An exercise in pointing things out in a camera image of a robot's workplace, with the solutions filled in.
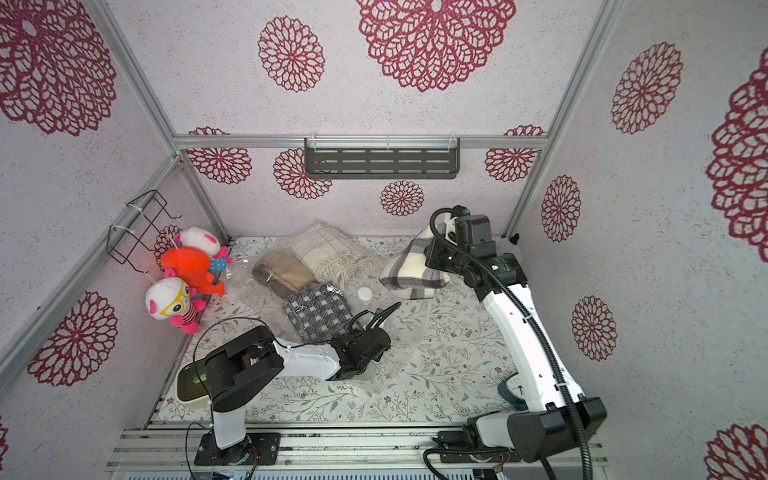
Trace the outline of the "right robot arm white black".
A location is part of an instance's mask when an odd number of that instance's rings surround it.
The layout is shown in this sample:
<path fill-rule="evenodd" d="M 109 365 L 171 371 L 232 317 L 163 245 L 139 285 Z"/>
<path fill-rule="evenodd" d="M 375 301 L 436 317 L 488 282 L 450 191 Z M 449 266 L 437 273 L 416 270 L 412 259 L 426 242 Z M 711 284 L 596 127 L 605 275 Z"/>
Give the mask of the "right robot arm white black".
<path fill-rule="evenodd" d="M 582 475 L 591 479 L 589 440 L 606 419 L 606 407 L 600 398 L 586 396 L 563 365 L 517 258 L 508 252 L 497 255 L 494 242 L 483 244 L 480 251 L 488 256 L 471 257 L 442 238 L 433 239 L 426 250 L 428 267 L 458 275 L 473 289 L 498 326 L 523 389 L 525 409 L 471 419 L 471 441 L 478 450 L 508 451 L 544 465 L 549 457 L 576 449 Z"/>

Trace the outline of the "cream fringed scarf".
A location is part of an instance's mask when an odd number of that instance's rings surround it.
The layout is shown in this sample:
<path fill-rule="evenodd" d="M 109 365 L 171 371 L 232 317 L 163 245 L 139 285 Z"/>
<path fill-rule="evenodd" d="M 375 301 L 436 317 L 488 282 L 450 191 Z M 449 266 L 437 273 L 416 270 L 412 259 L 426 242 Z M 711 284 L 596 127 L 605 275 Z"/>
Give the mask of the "cream fringed scarf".
<path fill-rule="evenodd" d="M 297 234 L 289 250 L 313 276 L 344 287 L 375 265 L 374 257 L 334 226 L 318 222 Z"/>

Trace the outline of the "grey cream plaid scarf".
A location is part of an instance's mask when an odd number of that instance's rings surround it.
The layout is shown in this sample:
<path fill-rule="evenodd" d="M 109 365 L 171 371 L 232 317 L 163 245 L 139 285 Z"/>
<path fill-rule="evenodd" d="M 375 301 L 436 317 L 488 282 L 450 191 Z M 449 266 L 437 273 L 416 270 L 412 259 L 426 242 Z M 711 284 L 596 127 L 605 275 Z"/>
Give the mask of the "grey cream plaid scarf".
<path fill-rule="evenodd" d="M 379 275 L 383 287 L 404 300 L 431 299 L 446 287 L 450 282 L 449 275 L 426 266 L 425 252 L 433 239 L 431 230 L 426 228 L 392 258 Z"/>

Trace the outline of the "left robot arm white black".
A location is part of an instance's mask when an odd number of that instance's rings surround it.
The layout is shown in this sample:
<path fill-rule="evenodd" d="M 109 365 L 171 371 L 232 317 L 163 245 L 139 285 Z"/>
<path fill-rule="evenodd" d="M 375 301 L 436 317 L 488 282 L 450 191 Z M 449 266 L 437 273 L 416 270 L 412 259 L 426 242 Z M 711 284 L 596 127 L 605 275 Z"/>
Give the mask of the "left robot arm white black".
<path fill-rule="evenodd" d="M 390 336 L 380 327 L 304 345 L 282 344 L 268 327 L 260 326 L 211 351 L 203 368 L 215 447 L 227 450 L 245 441 L 245 407 L 274 379 L 349 380 L 380 361 L 390 348 Z"/>

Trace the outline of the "black white houndstooth scarf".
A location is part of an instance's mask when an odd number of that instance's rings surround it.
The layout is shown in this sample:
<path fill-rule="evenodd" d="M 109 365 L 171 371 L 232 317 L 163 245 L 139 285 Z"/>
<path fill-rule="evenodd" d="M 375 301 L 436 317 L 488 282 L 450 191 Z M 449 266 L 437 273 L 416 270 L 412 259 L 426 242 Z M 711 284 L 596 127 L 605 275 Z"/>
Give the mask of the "black white houndstooth scarf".
<path fill-rule="evenodd" d="M 344 293 L 333 283 L 312 283 L 284 303 L 288 320 L 303 341 L 330 340 L 348 330 L 353 314 Z"/>

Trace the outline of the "clear plastic vacuum bag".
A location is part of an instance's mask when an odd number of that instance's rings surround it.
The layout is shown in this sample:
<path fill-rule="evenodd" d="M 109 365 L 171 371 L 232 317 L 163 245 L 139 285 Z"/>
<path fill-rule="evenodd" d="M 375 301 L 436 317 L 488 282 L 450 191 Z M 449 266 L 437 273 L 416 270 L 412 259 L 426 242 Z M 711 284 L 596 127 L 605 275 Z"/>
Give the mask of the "clear plastic vacuum bag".
<path fill-rule="evenodd" d="M 342 376 L 372 393 L 394 384 L 427 329 L 430 302 L 385 286 L 380 276 L 392 261 L 378 243 L 350 237 L 316 221 L 262 253 L 243 249 L 222 272 L 226 295 L 263 319 L 283 343 L 318 348 L 330 340 L 379 328 L 389 348 L 378 360 Z"/>

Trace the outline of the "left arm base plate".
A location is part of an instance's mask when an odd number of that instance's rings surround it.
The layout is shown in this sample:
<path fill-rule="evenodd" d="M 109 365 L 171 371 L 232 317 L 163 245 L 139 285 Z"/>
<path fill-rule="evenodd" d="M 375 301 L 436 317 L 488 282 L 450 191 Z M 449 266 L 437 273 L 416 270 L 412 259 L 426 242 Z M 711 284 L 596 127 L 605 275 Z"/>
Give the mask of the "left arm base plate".
<path fill-rule="evenodd" d="M 279 433 L 247 433 L 245 439 L 222 449 L 213 433 L 203 435 L 193 464 L 195 466 L 272 466 L 280 449 Z"/>

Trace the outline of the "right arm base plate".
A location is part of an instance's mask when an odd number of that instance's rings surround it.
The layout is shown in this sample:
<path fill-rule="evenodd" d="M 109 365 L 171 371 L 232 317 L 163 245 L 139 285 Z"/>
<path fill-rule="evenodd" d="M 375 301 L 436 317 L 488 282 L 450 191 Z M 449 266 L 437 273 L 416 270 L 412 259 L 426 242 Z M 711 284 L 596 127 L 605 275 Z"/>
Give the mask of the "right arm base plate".
<path fill-rule="evenodd" d="M 518 463 L 521 461 L 518 453 L 508 448 L 490 452 L 490 447 L 484 446 L 466 427 L 461 430 L 441 430 L 432 440 L 438 448 L 447 450 L 447 453 L 439 453 L 442 463 Z"/>

